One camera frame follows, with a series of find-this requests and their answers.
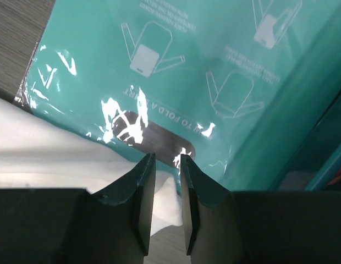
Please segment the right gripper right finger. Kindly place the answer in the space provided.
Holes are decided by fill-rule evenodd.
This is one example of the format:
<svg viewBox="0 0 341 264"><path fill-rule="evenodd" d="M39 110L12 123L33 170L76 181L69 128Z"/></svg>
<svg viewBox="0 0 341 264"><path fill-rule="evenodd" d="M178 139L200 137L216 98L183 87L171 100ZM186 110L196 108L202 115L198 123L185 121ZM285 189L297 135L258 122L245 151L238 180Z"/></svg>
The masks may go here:
<svg viewBox="0 0 341 264"><path fill-rule="evenodd" d="M341 263L341 191L229 191L180 157L192 263Z"/></svg>

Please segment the white printed t shirt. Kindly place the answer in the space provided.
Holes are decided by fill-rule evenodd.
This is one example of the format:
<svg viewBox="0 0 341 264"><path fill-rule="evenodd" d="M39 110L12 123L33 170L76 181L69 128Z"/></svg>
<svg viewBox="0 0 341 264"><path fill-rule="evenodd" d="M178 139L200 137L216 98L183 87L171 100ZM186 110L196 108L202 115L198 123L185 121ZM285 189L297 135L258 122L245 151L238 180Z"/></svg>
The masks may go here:
<svg viewBox="0 0 341 264"><path fill-rule="evenodd" d="M0 188L84 188L95 193L134 166L110 148L0 99Z"/></svg>

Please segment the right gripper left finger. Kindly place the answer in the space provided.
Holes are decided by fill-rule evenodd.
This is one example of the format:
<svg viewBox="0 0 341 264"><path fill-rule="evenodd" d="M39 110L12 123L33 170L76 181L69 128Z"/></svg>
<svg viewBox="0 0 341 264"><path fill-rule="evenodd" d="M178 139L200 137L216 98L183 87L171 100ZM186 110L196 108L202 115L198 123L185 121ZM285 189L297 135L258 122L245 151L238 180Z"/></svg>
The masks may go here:
<svg viewBox="0 0 341 264"><path fill-rule="evenodd" d="M0 263L143 263L149 252L156 157L96 193L0 189Z"/></svg>

